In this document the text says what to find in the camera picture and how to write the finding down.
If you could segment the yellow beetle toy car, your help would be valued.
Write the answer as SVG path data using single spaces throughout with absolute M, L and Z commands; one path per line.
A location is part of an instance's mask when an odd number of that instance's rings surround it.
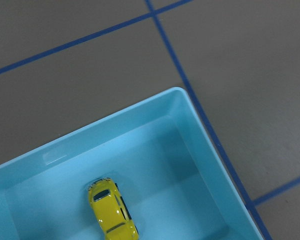
M 138 240 L 139 231 L 118 185 L 110 177 L 99 178 L 88 189 L 88 201 L 106 240 Z

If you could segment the light blue plastic bin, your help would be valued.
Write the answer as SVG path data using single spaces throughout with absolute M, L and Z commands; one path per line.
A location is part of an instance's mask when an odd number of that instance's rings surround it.
M 0 165 L 0 240 L 102 240 L 110 177 L 143 240 L 260 240 L 187 92 L 173 87 Z

